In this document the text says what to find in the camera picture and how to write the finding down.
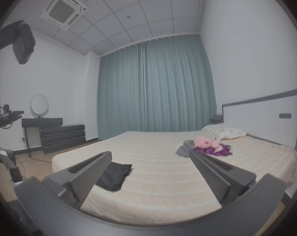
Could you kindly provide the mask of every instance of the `black baseboard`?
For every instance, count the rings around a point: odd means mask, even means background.
[[[93,138],[93,139],[89,139],[89,140],[86,141],[86,143],[89,144],[89,143],[92,143],[92,142],[95,142],[95,141],[98,141],[98,137]]]
[[[98,137],[93,138],[93,139],[89,139],[89,140],[86,141],[86,143],[89,144],[89,143],[92,143],[92,142],[95,142],[95,141],[98,141]],[[43,148],[42,147],[36,147],[36,148],[30,148],[30,150],[31,150],[31,152],[35,152],[35,151],[43,150]],[[24,153],[27,153],[27,149],[21,149],[21,150],[13,151],[14,155],[20,155],[20,154],[24,154]]]
[[[285,192],[284,196],[282,197],[282,203],[284,204],[285,207],[289,206],[291,203],[291,197],[288,196],[288,194]]]
[[[31,152],[40,151],[40,150],[43,150],[43,148],[42,147],[30,148]],[[20,154],[24,154],[24,153],[27,153],[27,149],[13,151],[14,155],[20,155]]]

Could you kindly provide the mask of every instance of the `smoke detector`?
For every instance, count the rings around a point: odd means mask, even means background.
[[[67,30],[87,10],[79,0],[50,0],[40,17]]]

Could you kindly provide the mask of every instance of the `ceiling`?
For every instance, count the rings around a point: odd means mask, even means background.
[[[49,0],[21,0],[6,24],[24,20],[32,29],[76,51],[99,56],[135,42],[199,33],[205,0],[80,0],[88,11],[67,31],[40,18]]]

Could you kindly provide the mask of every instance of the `bed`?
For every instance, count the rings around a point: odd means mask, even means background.
[[[131,174],[117,192],[94,186],[81,210],[132,224],[186,221],[221,208],[190,158],[175,153],[178,144],[196,136],[211,135],[205,131],[125,132],[56,155],[52,167],[57,172],[100,152],[111,151],[113,162],[132,164]],[[221,143],[231,146],[232,155],[219,156],[219,159],[256,173],[256,181],[266,173],[281,179],[288,187],[296,181],[297,151],[294,148],[249,135],[224,139]]]

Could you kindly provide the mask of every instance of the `curtain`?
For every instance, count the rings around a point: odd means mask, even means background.
[[[199,35],[144,43],[146,131],[200,130],[216,114],[212,72]]]
[[[101,58],[97,90],[99,139],[126,131],[145,131],[143,89],[142,44]]]

